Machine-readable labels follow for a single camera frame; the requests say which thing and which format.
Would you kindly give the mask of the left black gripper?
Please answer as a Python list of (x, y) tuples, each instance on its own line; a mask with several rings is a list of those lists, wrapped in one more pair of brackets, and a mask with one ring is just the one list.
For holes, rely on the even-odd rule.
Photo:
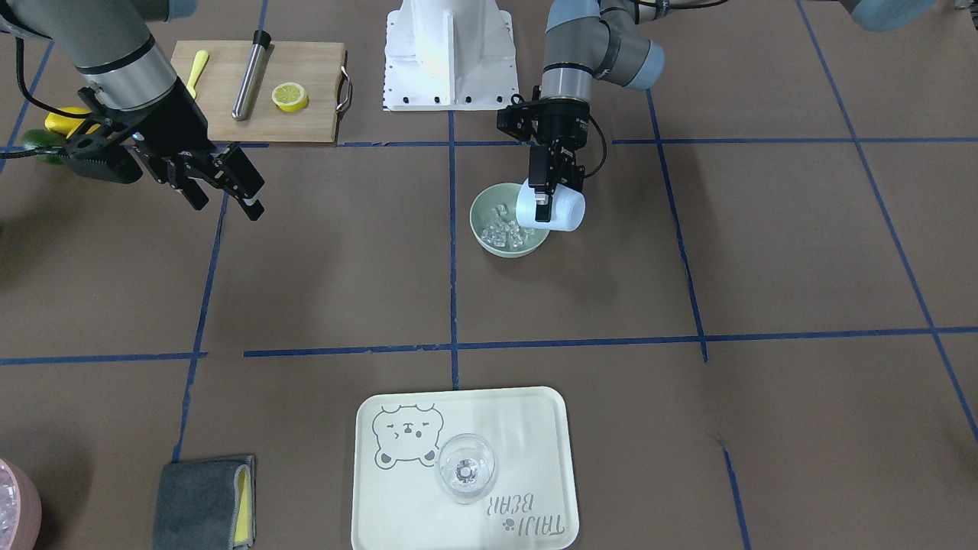
[(529, 149), (527, 185), (535, 192), (535, 222), (552, 220), (552, 194), (558, 185), (583, 191), (585, 169), (576, 160), (587, 145), (590, 105), (577, 99), (538, 99), (507, 105), (497, 112), (497, 128)]

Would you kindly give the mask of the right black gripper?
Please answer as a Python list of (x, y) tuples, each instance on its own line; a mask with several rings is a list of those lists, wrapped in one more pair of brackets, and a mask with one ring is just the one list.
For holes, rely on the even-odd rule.
[(264, 178), (240, 146), (224, 147), (220, 170), (215, 166), (205, 116), (181, 78), (154, 103), (130, 111), (103, 105), (90, 87), (78, 95), (90, 112), (63, 144), (63, 163), (76, 174), (130, 184), (147, 172), (195, 210), (209, 201), (200, 182), (216, 189), (220, 184), (251, 222), (265, 212)]

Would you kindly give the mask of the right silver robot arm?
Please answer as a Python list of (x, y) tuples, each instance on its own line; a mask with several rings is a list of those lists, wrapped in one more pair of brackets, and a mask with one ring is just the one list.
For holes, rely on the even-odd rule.
[(63, 49), (84, 78), (88, 112), (53, 154), (76, 175), (130, 184), (147, 172), (193, 209), (209, 202), (200, 184), (230, 195), (255, 222), (264, 179), (237, 143), (218, 147), (196, 99), (149, 24), (186, 18), (196, 1), (4, 1), (2, 31)]

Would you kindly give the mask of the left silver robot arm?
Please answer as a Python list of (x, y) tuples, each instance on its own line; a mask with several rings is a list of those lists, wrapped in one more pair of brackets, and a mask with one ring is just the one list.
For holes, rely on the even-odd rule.
[(530, 144), (527, 178), (518, 191), (517, 223), (572, 232), (586, 212), (584, 183), (593, 176), (577, 161), (591, 131), (591, 87), (597, 81), (649, 90), (665, 66), (664, 50), (640, 25), (670, 11), (716, 7), (715, 1), (555, 1), (549, 8), (540, 84), (527, 99), (511, 97), (496, 126)]

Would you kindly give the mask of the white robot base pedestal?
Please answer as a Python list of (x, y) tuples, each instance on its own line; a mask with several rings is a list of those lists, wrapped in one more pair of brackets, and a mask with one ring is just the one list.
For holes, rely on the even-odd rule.
[(520, 89), (513, 19), (495, 1), (403, 1), (384, 29), (385, 111), (496, 111)]

